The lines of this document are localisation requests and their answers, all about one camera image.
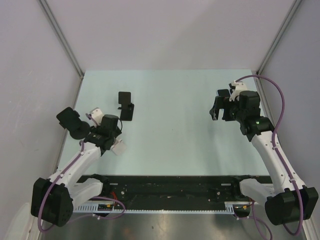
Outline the black round-base phone holder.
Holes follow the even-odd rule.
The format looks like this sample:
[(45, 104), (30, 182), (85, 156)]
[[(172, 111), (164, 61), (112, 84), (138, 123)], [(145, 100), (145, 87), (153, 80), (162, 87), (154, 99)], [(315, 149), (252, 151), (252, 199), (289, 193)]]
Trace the black round-base phone holder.
[(80, 115), (71, 107), (67, 107), (56, 115), (59, 124), (67, 129), (70, 136), (75, 140), (82, 140), (90, 133), (91, 127), (80, 119)]

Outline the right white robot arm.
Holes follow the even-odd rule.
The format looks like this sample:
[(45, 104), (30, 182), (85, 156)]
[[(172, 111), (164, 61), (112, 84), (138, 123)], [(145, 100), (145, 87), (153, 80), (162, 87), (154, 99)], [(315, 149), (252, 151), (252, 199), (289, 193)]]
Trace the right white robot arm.
[(249, 197), (264, 206), (269, 221), (275, 226), (310, 219), (319, 194), (295, 173), (278, 139), (272, 137), (275, 128), (268, 117), (261, 115), (258, 92), (244, 90), (232, 100), (228, 89), (219, 89), (209, 111), (214, 121), (218, 120), (220, 110), (223, 110), (224, 121), (240, 124), (241, 133), (259, 153), (273, 184), (270, 190), (247, 177), (230, 188), (231, 196), (237, 201)]

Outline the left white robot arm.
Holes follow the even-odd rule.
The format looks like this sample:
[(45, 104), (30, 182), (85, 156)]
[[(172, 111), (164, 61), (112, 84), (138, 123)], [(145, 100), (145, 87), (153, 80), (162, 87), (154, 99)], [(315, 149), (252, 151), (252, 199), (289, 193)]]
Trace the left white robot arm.
[(32, 190), (30, 213), (42, 221), (62, 227), (71, 218), (73, 211), (86, 201), (110, 196), (110, 180), (102, 175), (90, 175), (78, 183), (85, 171), (102, 155), (112, 149), (122, 133), (118, 116), (105, 114), (92, 127), (89, 134), (79, 142), (80, 149), (67, 165), (47, 179), (38, 178)]

